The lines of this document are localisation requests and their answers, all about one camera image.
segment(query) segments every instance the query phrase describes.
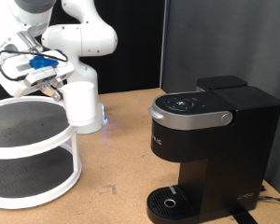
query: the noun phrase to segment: coffee maker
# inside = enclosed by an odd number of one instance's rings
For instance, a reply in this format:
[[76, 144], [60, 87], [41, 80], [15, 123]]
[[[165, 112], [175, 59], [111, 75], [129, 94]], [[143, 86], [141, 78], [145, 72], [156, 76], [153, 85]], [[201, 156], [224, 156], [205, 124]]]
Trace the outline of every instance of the coffee maker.
[[151, 149], [180, 162], [178, 184], [147, 198], [156, 224], [194, 224], [256, 207], [280, 101], [238, 77], [201, 78], [194, 92], [157, 97]]

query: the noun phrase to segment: coffee maker lid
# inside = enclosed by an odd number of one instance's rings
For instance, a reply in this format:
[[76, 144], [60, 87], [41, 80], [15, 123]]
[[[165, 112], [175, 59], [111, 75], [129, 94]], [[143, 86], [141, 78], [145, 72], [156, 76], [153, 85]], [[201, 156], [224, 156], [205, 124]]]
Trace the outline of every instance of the coffee maker lid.
[[161, 126], [179, 131], [228, 125], [234, 111], [232, 105], [210, 91], [164, 94], [148, 109]]

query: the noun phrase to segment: black wall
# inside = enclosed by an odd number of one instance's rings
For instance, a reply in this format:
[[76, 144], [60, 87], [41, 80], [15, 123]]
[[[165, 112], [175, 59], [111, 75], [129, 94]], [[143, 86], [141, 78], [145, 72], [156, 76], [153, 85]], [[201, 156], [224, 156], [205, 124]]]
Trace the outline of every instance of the black wall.
[[[94, 3], [102, 19], [119, 37], [113, 54], [81, 58], [97, 71], [99, 93], [159, 87], [164, 0], [94, 0]], [[68, 23], [79, 22], [63, 11], [58, 0], [50, 25]], [[7, 97], [0, 86], [0, 99]]]
[[[162, 87], [234, 75], [280, 99], [280, 0], [172, 0]], [[280, 120], [266, 180], [280, 191]]]

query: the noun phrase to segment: power cord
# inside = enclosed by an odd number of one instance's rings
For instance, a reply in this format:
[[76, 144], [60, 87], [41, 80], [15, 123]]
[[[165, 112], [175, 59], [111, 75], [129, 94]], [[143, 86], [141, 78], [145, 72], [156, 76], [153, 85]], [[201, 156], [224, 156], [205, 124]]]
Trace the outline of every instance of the power cord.
[[[54, 57], [54, 56], [50, 56], [50, 55], [47, 55], [47, 54], [42, 54], [42, 53], [22, 52], [22, 51], [13, 51], [13, 50], [1, 50], [0, 51], [0, 56], [1, 56], [2, 53], [31, 54], [31, 55], [36, 55], [36, 56], [41, 55], [41, 56], [44, 56], [44, 57], [47, 57], [47, 58], [51, 58], [51, 59], [54, 59], [54, 60], [57, 60], [57, 61], [61, 61], [61, 62], [65, 62], [65, 63], [68, 62], [67, 56], [65, 54], [61, 53], [61, 52], [60, 53], [62, 54], [62, 56], [65, 57], [65, 60], [57, 58], [57, 57]], [[24, 80], [27, 77], [27, 75], [19, 76], [19, 77], [16, 77], [16, 78], [8, 77], [7, 74], [3, 71], [1, 64], [0, 64], [0, 72], [2, 73], [2, 75], [6, 79], [8, 79], [10, 81], [22, 81], [22, 80]]]
[[269, 196], [260, 196], [259, 201], [263, 201], [263, 200], [277, 200], [278, 202], [280, 202], [280, 199], [278, 199], [278, 198], [273, 198], [273, 197], [269, 197]]

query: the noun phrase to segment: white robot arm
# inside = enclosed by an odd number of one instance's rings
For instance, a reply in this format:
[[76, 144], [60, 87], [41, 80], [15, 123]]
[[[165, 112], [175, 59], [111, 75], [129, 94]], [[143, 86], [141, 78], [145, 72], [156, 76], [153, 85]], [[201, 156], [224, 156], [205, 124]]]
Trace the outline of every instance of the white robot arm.
[[104, 124], [104, 107], [98, 99], [96, 71], [82, 63], [79, 57], [103, 56], [113, 53], [118, 44], [115, 30], [105, 23], [96, 11], [93, 0], [62, 0], [63, 10], [78, 19], [80, 24], [50, 26], [42, 35], [42, 44], [51, 49], [61, 49], [74, 65], [75, 72], [68, 82], [88, 81], [94, 84], [96, 95], [96, 120], [78, 133], [93, 133]]
[[74, 66], [59, 51], [43, 52], [44, 48], [34, 39], [48, 28], [55, 2], [0, 1], [0, 84], [11, 96], [41, 90], [56, 101], [62, 99], [52, 86], [57, 87], [69, 78]]

